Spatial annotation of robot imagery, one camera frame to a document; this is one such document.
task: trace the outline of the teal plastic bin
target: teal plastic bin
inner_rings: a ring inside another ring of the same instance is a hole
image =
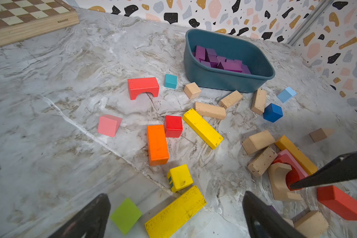
[[[184,52],[185,73],[199,87],[242,93],[255,92],[267,80],[275,77],[275,70],[263,52],[245,40],[210,31],[191,29],[186,32]],[[192,54],[197,45],[213,48],[217,55],[232,60],[242,60],[251,74],[209,68],[201,64]]]

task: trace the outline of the wooden chessboard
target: wooden chessboard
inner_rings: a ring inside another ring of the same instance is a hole
[[[0,0],[0,46],[79,23],[62,0]]]

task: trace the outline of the red arch block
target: red arch block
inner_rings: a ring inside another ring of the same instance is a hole
[[[159,96],[159,83],[155,77],[141,78],[141,79],[128,79],[128,92],[131,100],[135,100],[140,93],[149,92],[154,97]]]

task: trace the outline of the red rectangular block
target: red rectangular block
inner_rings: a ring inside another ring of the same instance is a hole
[[[348,221],[357,221],[357,200],[334,185],[319,187],[318,200]]]

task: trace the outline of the patterned wall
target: patterned wall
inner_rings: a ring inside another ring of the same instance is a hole
[[[295,49],[357,110],[357,0],[335,1]]]
[[[73,7],[285,43],[319,0],[65,0]]]

